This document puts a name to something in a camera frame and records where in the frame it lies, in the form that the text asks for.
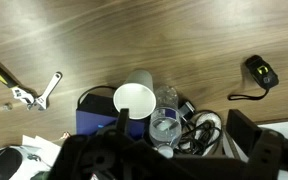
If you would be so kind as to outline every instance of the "bottle cap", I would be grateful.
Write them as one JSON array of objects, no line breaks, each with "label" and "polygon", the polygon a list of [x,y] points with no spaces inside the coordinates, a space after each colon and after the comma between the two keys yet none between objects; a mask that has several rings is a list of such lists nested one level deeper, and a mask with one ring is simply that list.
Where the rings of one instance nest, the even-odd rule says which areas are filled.
[{"label": "bottle cap", "polygon": [[172,158],[174,154],[173,149],[167,145],[163,145],[159,147],[157,151],[163,156],[165,156],[166,158]]}]

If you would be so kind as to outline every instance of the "mouse strap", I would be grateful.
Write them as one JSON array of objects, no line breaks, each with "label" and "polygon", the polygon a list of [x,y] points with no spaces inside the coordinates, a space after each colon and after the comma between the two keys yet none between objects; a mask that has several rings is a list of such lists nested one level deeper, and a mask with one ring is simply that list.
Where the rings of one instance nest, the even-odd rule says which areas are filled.
[{"label": "mouse strap", "polygon": [[258,101],[263,99],[268,92],[270,92],[270,89],[266,89],[265,93],[262,96],[248,96],[248,95],[242,95],[242,94],[231,94],[228,95],[227,99],[229,101],[236,101],[236,100],[253,100],[253,101]]}]

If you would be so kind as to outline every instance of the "plastic water bottle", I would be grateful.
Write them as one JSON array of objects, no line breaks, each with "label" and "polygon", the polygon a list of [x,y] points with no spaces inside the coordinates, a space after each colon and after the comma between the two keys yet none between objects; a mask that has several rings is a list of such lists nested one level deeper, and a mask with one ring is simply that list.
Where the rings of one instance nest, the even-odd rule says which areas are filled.
[{"label": "plastic water bottle", "polygon": [[176,90],[168,86],[158,88],[155,96],[156,109],[151,114],[150,139],[160,154],[171,158],[182,135],[178,96]]}]

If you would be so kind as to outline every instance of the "white paper cup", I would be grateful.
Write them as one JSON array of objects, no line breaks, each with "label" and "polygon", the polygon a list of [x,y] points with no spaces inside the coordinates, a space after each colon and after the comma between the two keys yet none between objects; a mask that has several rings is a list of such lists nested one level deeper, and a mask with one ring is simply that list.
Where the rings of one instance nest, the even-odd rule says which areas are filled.
[{"label": "white paper cup", "polygon": [[149,116],[156,106],[151,74],[145,70],[133,71],[115,91],[113,101],[118,111],[128,108],[131,119]]}]

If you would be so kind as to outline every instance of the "wood grain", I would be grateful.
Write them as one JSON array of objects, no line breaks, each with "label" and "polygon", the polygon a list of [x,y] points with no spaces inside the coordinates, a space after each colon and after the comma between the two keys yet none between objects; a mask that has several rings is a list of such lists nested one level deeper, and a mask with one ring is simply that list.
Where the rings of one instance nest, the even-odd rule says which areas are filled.
[{"label": "wood grain", "polygon": [[[229,102],[232,92],[261,95],[241,64],[261,55],[280,84],[261,101]],[[174,86],[197,109],[226,120],[237,108],[253,121],[288,118],[288,3],[267,1],[0,1],[0,62],[41,94],[64,75],[46,112],[26,111],[0,83],[0,147],[21,135],[58,139],[75,132],[76,101],[96,85],[121,85],[137,68],[154,85]],[[2,110],[11,102],[14,109]]]}]

